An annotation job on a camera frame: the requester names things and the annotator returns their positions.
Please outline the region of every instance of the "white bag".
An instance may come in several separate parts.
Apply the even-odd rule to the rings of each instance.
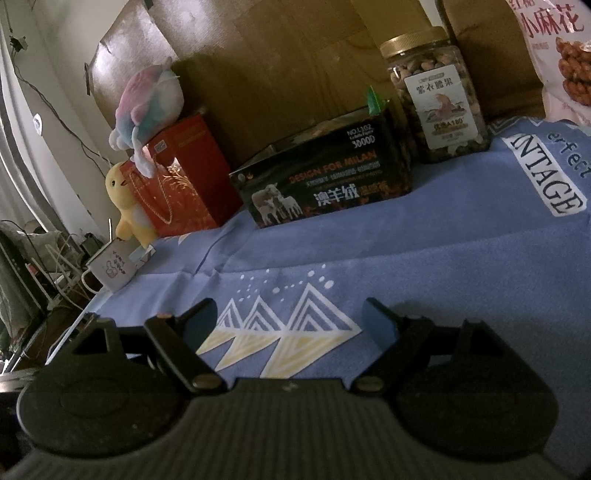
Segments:
[[[591,10],[581,0],[507,0],[544,83],[546,118],[591,127]]]

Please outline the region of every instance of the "red gift bag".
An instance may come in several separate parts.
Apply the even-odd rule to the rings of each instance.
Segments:
[[[162,130],[144,147],[144,154],[168,167],[176,163],[191,181],[209,213],[222,226],[242,205],[230,182],[230,167],[201,115]]]
[[[121,166],[121,173],[132,194],[152,220],[159,236],[217,228],[199,194],[178,163],[156,165],[154,177],[139,173],[131,161]]]

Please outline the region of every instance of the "gold jar lid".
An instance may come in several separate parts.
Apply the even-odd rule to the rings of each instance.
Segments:
[[[382,57],[388,59],[394,55],[398,55],[403,51],[411,48],[420,47],[428,43],[436,41],[447,40],[449,37],[443,27],[431,27],[427,30],[421,30],[414,33],[406,33],[394,37],[380,46],[379,50],[382,52]]]

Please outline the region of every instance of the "jar label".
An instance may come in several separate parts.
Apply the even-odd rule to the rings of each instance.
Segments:
[[[455,65],[412,75],[404,82],[431,150],[468,142],[478,136]]]

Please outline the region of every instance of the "metal screw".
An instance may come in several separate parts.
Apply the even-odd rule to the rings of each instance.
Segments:
[[[215,390],[222,385],[222,379],[214,374],[201,374],[195,376],[191,384],[199,390]]]
[[[380,377],[360,377],[355,380],[355,386],[359,391],[377,393],[384,387],[384,380]]]

